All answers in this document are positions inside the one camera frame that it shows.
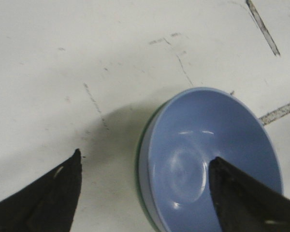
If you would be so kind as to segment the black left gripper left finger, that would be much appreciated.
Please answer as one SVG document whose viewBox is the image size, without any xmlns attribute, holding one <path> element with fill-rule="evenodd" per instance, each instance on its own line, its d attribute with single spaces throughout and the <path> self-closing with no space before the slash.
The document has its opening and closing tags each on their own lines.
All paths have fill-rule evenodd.
<svg viewBox="0 0 290 232">
<path fill-rule="evenodd" d="M 69 232 L 82 185 L 81 152 L 0 201 L 0 232 Z"/>
</svg>

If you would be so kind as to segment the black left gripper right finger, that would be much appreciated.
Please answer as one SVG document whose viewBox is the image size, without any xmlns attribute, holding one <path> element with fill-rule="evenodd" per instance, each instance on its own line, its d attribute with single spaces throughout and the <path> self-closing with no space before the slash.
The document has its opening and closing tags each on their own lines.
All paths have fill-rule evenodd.
<svg viewBox="0 0 290 232">
<path fill-rule="evenodd" d="M 290 232 L 290 199 L 216 157 L 209 187 L 224 232 Z"/>
</svg>

